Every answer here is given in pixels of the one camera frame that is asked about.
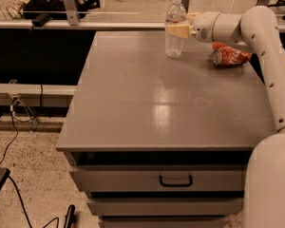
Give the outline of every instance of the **white bottle cap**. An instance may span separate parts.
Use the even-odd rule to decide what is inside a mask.
[[[181,3],[181,0],[172,0],[172,3],[173,3],[173,4],[180,4],[180,3]]]

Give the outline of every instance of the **table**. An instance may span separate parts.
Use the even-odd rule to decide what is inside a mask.
[[[253,148],[274,134],[263,83],[249,64],[214,66],[164,31],[97,32],[57,150],[102,228],[223,227],[242,209]]]

